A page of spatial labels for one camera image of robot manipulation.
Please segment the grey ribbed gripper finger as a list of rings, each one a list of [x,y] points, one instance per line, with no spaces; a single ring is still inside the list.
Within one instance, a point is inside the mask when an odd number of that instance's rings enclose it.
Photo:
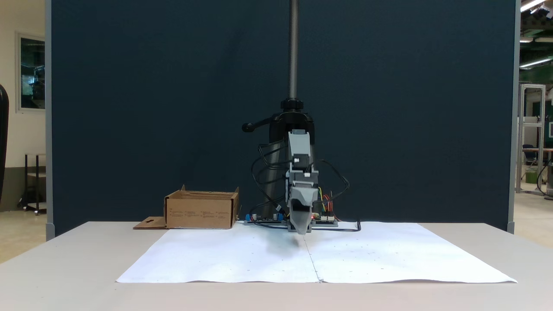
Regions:
[[[313,203],[317,199],[316,190],[292,190],[288,199],[289,220],[299,235],[308,232],[312,213]]]

